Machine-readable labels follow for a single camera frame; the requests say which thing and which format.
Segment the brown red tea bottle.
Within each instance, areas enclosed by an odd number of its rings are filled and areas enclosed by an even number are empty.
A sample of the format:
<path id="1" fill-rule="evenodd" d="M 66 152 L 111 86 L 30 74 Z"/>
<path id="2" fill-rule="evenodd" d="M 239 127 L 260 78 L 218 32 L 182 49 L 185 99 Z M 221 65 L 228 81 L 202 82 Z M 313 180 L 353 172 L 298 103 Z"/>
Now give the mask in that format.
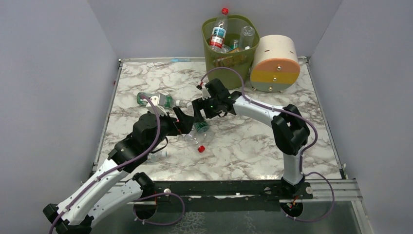
<path id="1" fill-rule="evenodd" d="M 234 66 L 240 65 L 245 61 L 243 55 L 233 55 L 234 53 L 241 52 L 239 48 L 231 50 L 229 52 L 229 56 L 218 57 L 217 59 L 212 61 L 212 64 L 216 67 L 229 67 L 232 68 Z"/>

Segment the green white label water bottle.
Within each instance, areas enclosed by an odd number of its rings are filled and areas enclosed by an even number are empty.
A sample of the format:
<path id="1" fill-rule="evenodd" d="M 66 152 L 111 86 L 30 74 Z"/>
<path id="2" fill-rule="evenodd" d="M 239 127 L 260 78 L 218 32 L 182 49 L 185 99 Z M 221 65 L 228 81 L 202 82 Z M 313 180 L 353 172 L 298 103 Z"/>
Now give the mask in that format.
<path id="1" fill-rule="evenodd" d="M 234 49 L 236 49 L 236 48 L 238 48 L 239 47 L 239 40 L 238 39 L 233 39 L 233 40 L 231 40 L 231 42 L 230 42 L 230 49 L 231 50 L 234 50 Z"/>

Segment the red label water bottle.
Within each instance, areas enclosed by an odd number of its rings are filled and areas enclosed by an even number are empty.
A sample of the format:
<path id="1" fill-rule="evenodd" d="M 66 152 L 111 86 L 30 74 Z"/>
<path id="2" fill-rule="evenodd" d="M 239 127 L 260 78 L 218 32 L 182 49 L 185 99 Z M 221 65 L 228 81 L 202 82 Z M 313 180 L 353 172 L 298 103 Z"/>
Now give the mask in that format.
<path id="1" fill-rule="evenodd" d="M 209 40 L 209 47 L 217 53 L 220 53 L 222 51 L 226 37 L 228 28 L 228 13 L 229 10 L 227 8 L 222 8 L 221 14 L 216 19 L 212 29 L 211 37 Z"/>

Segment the clear unlabelled bottle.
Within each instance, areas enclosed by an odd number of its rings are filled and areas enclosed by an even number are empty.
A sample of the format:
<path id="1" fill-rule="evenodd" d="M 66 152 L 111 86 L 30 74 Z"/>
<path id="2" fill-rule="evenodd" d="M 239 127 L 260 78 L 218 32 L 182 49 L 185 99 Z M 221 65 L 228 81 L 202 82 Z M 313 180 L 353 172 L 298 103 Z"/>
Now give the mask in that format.
<path id="1" fill-rule="evenodd" d="M 245 26 L 240 31 L 239 48 L 251 48 L 255 37 L 255 29 L 252 26 Z"/>

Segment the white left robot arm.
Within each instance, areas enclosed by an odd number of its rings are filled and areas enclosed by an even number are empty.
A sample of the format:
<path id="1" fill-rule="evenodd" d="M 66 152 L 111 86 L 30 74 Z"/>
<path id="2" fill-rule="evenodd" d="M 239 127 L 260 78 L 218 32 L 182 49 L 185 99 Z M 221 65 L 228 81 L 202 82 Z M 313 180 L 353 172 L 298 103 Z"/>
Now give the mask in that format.
<path id="1" fill-rule="evenodd" d="M 148 112 L 133 125 L 132 132 L 115 144 L 97 171 L 59 204 L 48 204 L 43 213 L 51 222 L 49 233 L 89 234 L 92 228 L 120 206 L 157 196 L 155 184 L 145 173 L 136 173 L 123 186 L 116 184 L 147 161 L 156 146 L 168 136 L 191 132 L 195 117 L 174 107 L 174 117 L 148 103 Z"/>

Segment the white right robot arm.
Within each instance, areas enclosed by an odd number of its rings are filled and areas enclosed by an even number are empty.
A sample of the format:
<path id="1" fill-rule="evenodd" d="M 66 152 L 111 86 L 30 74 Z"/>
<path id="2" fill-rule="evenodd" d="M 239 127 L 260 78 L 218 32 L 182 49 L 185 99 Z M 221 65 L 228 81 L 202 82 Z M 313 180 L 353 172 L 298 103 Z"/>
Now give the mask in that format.
<path id="1" fill-rule="evenodd" d="M 310 130 L 295 105 L 270 107 L 243 95 L 242 92 L 229 92 L 217 78 L 205 86 L 197 87 L 202 91 L 201 98 L 194 102 L 197 117 L 201 110 L 206 118 L 231 113 L 249 117 L 271 127 L 275 144 L 283 153 L 284 186 L 292 191 L 302 186 L 305 176 L 302 174 L 300 153 L 308 142 Z"/>

